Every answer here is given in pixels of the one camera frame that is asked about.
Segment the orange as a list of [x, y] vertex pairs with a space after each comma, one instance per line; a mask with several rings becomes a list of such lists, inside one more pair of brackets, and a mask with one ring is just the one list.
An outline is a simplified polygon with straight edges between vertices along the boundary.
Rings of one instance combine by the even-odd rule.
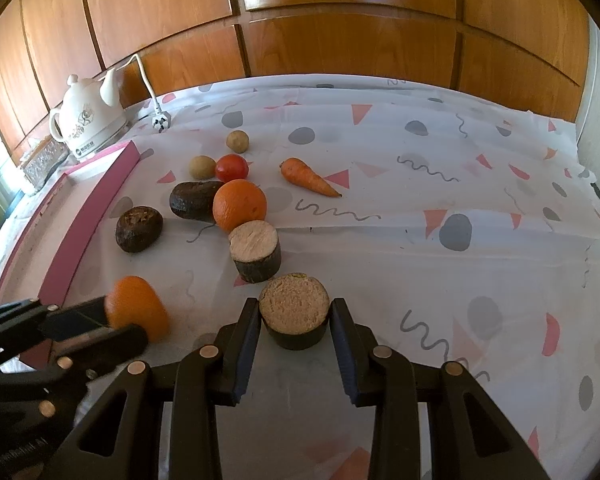
[[257, 185], [244, 179], [224, 183], [213, 199], [213, 219], [225, 233], [243, 223], [264, 220], [267, 212], [265, 194]]
[[105, 297], [105, 312], [111, 328], [138, 325], [152, 344], [170, 333], [166, 308], [148, 281], [139, 276], [130, 275], [117, 281]]

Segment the dark brown wrinkled fruit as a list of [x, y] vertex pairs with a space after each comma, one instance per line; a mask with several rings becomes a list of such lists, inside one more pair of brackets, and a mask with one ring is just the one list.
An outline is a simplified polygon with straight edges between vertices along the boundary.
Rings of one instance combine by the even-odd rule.
[[183, 219], [213, 223], [214, 196], [222, 186], [220, 181], [179, 183], [171, 191], [170, 209]]

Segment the cut brown cylinder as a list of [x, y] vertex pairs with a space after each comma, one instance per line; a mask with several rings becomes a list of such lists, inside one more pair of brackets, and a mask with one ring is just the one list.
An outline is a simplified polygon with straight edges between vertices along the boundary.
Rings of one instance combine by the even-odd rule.
[[243, 223], [228, 234], [230, 258], [243, 281], [269, 280], [282, 265], [282, 248], [272, 224], [263, 220]]
[[291, 351], [309, 349], [323, 338], [329, 307], [324, 285], [303, 273], [272, 278], [259, 296], [268, 333], [280, 348]]

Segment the small tan round fruit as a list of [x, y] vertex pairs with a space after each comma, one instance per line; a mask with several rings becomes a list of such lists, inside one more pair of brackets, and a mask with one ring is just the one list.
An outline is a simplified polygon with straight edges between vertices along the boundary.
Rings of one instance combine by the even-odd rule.
[[195, 180], [209, 180], [215, 177], [216, 162], [206, 155], [194, 156], [188, 165], [189, 175]]

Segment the red tomato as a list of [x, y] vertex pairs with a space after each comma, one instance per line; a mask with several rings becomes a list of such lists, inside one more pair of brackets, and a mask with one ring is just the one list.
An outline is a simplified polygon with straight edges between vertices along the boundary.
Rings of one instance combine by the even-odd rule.
[[218, 159], [214, 172], [215, 177], [226, 183], [248, 177], [249, 165], [242, 156], [228, 154]]

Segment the orange carrot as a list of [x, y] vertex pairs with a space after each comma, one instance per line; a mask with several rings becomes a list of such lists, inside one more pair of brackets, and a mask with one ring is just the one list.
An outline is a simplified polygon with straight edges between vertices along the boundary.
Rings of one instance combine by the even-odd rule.
[[283, 178], [293, 184], [305, 188], [313, 193], [327, 197], [341, 197], [341, 194], [332, 188], [327, 181], [316, 174], [303, 160], [291, 157], [279, 165]]

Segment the pink edged white tray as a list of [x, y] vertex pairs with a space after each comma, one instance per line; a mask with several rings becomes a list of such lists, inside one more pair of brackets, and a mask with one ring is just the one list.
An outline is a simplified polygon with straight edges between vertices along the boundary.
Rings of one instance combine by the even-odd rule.
[[114, 196], [140, 161], [131, 141], [68, 168], [35, 209], [0, 277], [0, 307], [38, 299], [61, 307]]

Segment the silver embossed tissue box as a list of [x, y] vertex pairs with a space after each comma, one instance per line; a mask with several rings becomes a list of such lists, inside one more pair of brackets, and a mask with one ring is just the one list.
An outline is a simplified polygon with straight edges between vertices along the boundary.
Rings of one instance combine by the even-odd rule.
[[46, 136], [38, 142], [23, 155], [18, 166], [23, 180], [23, 192], [27, 195], [37, 193], [68, 156], [67, 145], [56, 141], [52, 136]]

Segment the white ceramic electric kettle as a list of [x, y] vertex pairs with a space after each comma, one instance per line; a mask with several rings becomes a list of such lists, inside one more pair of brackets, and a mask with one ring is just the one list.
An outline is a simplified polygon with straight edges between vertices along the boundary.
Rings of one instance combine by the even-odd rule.
[[67, 145], [77, 159], [102, 148], [125, 124], [116, 70], [107, 70], [102, 80], [70, 74], [60, 107], [48, 116], [50, 135]]

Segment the patterned white tablecloth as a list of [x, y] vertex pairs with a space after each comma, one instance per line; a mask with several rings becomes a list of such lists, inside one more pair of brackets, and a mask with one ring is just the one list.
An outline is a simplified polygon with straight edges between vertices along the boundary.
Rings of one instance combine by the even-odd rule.
[[[138, 275], [169, 311], [146, 360], [208, 344], [242, 304], [244, 283], [215, 226], [169, 207], [197, 155], [250, 139], [283, 273], [317, 278], [356, 322], [415, 363], [461, 362], [548, 475], [584, 479], [600, 461], [600, 200], [570, 122], [463, 93], [363, 77], [280, 76], [165, 94], [170, 128], [133, 114], [140, 152], [74, 274], [68, 303]], [[303, 160], [341, 194], [287, 182]], [[142, 252], [114, 232], [136, 206], [163, 216]]]

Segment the wooden panel cabinet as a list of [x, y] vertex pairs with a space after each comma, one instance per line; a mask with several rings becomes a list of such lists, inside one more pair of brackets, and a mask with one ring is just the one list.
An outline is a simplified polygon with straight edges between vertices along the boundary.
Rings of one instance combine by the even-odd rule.
[[576, 117], [588, 67], [579, 0], [0, 0], [0, 137], [45, 136], [70, 75], [132, 55], [122, 102], [277, 74], [383, 76]]

